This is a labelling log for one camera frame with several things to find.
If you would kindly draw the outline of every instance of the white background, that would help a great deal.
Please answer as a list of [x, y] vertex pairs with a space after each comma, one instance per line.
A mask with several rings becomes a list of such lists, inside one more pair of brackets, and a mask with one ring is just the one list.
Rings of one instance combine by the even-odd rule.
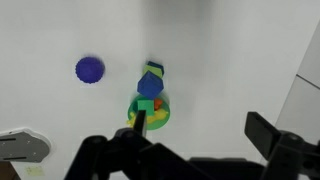
[[[275, 123], [320, 19], [320, 1], [105, 0], [0, 2], [1, 131], [49, 138], [22, 179], [63, 179], [83, 138], [124, 127], [143, 64], [165, 66], [171, 119], [149, 132], [184, 158], [260, 155], [246, 113]], [[74, 75], [81, 57], [106, 65], [97, 84]], [[42, 166], [31, 177], [25, 167]]]

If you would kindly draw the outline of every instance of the blue toy block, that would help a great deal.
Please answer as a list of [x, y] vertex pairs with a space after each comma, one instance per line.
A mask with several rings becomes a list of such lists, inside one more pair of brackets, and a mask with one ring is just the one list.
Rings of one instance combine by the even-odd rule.
[[152, 67], [156, 67], [156, 68], [160, 68], [162, 71], [162, 76], [164, 75], [164, 68], [162, 65], [154, 63], [152, 61], [149, 61], [147, 65], [152, 66]]
[[148, 71], [138, 82], [138, 92], [150, 100], [154, 100], [163, 90], [163, 81]]

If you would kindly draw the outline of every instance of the green toy base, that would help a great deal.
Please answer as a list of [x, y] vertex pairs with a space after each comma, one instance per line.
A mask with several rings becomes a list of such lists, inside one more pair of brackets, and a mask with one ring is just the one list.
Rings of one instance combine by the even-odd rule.
[[[159, 129], [161, 128], [162, 126], [164, 126], [169, 118], [170, 118], [170, 108], [169, 108], [169, 105], [167, 104], [167, 102], [161, 97], [157, 97], [159, 99], [161, 99], [163, 101], [160, 109], [164, 110], [167, 112], [166, 116], [163, 118], [163, 119], [159, 119], [159, 120], [155, 120], [153, 121], [152, 123], [150, 124], [147, 124], [147, 130], [156, 130], [156, 129]], [[137, 114], [137, 109], [135, 108], [135, 106], [137, 106], [137, 102], [138, 100], [149, 100], [148, 98], [142, 96], [142, 95], [138, 95], [131, 103], [129, 109], [128, 109], [128, 118], [129, 118], [129, 121], [132, 121], [132, 113], [134, 113], [134, 115]]]

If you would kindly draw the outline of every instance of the green block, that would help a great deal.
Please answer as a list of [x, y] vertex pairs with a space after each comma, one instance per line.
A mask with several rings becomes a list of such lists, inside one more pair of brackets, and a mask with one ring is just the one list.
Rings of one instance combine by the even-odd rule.
[[144, 69], [143, 69], [143, 75], [144, 75], [145, 73], [147, 73], [148, 71], [152, 72], [153, 74], [155, 74], [155, 75], [158, 76], [159, 78], [162, 78], [162, 70], [161, 70], [160, 68], [146, 65], [146, 66], [144, 67]]
[[154, 101], [153, 100], [139, 100], [138, 110], [145, 110], [147, 116], [154, 116]]

